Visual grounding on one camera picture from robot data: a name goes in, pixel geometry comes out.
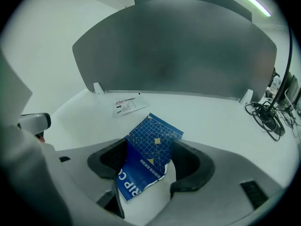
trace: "blue book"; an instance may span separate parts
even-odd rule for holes
[[[164,177],[172,140],[182,135],[182,131],[150,113],[125,137],[127,159],[116,181],[127,201]]]

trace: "black pad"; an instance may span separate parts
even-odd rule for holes
[[[88,166],[100,178],[115,179],[127,158],[127,140],[93,153],[88,157]]]
[[[171,144],[176,182],[170,186],[170,193],[191,192],[200,189],[214,174],[213,160],[205,153],[175,140]]]

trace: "black cable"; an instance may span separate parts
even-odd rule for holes
[[[297,126],[301,126],[301,125],[299,125],[299,124],[297,123],[296,118],[294,117],[294,115],[293,115],[293,113],[292,113],[293,109],[290,110],[289,108],[286,108],[286,109],[284,109],[284,110],[278,110],[278,111],[279,111],[279,113],[282,114],[281,119],[283,119],[284,123],[285,123],[288,127],[290,127],[290,128],[292,129],[292,133],[293,133],[294,138],[298,138],[298,136],[299,136],[299,134],[300,134],[300,133],[299,133],[299,130],[297,130],[297,131],[298,131],[298,135],[297,135],[297,136],[295,135],[295,133],[294,133],[293,130],[294,130],[294,126],[295,126],[295,125],[297,125]]]
[[[281,104],[279,104],[277,107],[275,107],[275,109],[277,109],[278,111],[283,111],[283,112],[287,112],[288,110],[289,110],[290,112],[293,111],[293,108],[290,109],[290,105],[288,104],[288,102],[286,102],[286,101],[284,100],[284,101],[282,101],[282,103],[285,103],[285,104],[287,105],[287,108],[285,108],[285,109],[283,109],[283,110],[280,110],[280,109],[278,109],[278,108],[281,107]]]
[[[254,108],[254,111],[252,111],[252,112],[250,112],[247,109],[247,107],[250,105],[252,105]],[[268,111],[268,108],[270,107],[270,105],[271,105],[271,103],[269,101],[266,101],[263,104],[259,104],[257,102],[252,102],[245,106],[245,110],[249,115],[253,116],[256,123],[262,129],[264,129],[274,141],[279,141],[280,137],[281,137],[281,130],[282,130],[281,126],[279,127],[279,130],[280,130],[279,138],[275,138],[271,133],[276,131],[277,125],[279,124],[278,121],[280,121],[280,119],[278,117],[276,108],[272,107],[272,109],[270,111]],[[264,124],[264,123],[270,123],[270,122],[274,122],[275,127],[273,129],[267,128]]]
[[[293,38],[292,38],[292,29],[291,29],[290,26],[288,26],[288,33],[289,33],[289,39],[290,39],[290,46],[289,46],[288,60],[287,60],[287,66],[286,66],[285,74],[283,76],[282,83],[279,87],[279,90],[278,90],[277,94],[275,95],[274,100],[272,101],[269,108],[267,109],[268,112],[270,112],[270,110],[272,110],[274,108],[274,104],[279,99],[279,97],[282,95],[282,92],[283,92],[285,84],[286,84],[287,75],[288,75],[290,67],[291,67],[291,60],[292,60],[292,53],[293,53]]]

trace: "fluorescent light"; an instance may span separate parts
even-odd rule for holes
[[[271,14],[257,0],[249,0],[249,1],[253,3],[261,12],[263,12],[265,16],[271,17]]]

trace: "paper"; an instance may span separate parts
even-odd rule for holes
[[[127,201],[165,176],[172,140],[182,135],[182,131],[150,113],[125,137],[127,159],[116,181]]]
[[[133,98],[117,100],[113,105],[113,117],[120,117],[147,106],[149,104],[142,97],[141,93],[137,93],[137,96]]]

